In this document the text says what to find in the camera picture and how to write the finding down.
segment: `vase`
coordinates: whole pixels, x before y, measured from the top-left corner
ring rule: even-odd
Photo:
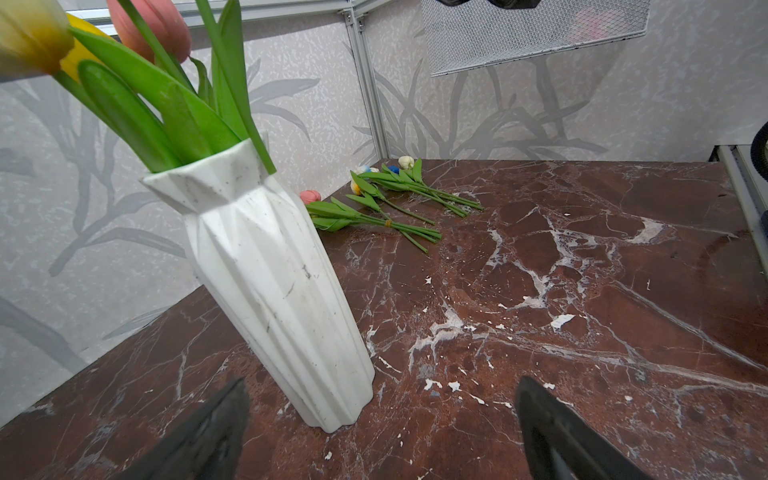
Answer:
[[[373,364],[306,208],[251,140],[141,183],[183,216],[187,258],[304,422],[353,424]]]

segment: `metal corner post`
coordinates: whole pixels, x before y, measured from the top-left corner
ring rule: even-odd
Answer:
[[[380,159],[389,158],[389,147],[386,142],[381,105],[379,103],[379,89],[376,87],[376,73],[370,62],[368,45],[366,44],[363,29],[362,16],[357,16],[354,6],[344,10],[346,31],[349,34],[349,44],[352,46],[352,57],[357,69],[357,78],[362,91],[362,102],[366,106],[368,123],[371,126],[373,147]]]

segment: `white mesh basket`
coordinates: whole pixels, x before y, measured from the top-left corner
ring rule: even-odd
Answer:
[[[639,37],[650,10],[650,0],[541,0],[523,10],[421,1],[432,77]]]

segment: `table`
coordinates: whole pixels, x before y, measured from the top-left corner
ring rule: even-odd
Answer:
[[[240,376],[238,478],[527,478],[523,375],[657,478],[764,478],[768,284],[721,164],[426,161],[425,178],[486,206],[392,195],[438,221],[429,255],[322,235],[376,368],[355,425],[307,427],[201,287],[0,430],[3,478],[106,478]]]

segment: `wallpaper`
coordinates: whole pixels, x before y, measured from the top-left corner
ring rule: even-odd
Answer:
[[[644,37],[430,78],[419,0],[366,18],[390,154],[706,161],[768,121],[768,4],[654,0]]]
[[[340,15],[244,34],[278,178],[331,193],[368,154],[355,153],[368,122]],[[138,183],[145,171],[50,78],[0,84],[0,425],[199,285],[180,218]]]

